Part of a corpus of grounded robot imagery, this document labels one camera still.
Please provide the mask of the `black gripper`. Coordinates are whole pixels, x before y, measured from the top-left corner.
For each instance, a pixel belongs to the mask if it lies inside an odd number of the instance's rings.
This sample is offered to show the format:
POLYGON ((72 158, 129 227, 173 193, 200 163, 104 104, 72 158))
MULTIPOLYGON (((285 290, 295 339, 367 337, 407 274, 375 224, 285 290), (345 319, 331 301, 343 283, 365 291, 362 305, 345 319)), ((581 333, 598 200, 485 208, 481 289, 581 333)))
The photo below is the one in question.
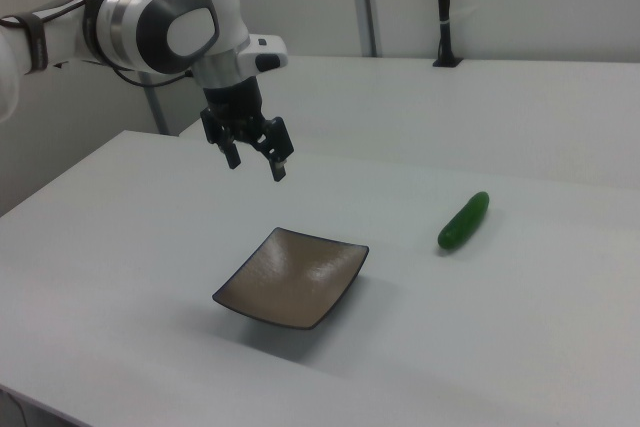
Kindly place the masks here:
POLYGON ((294 146, 281 117, 267 120, 262 114, 262 96, 255 76, 231 87, 205 88, 207 107, 201 112, 205 136, 218 144, 230 169, 241 164, 234 140, 254 144, 269 162, 273 180, 286 176, 285 164, 294 146))

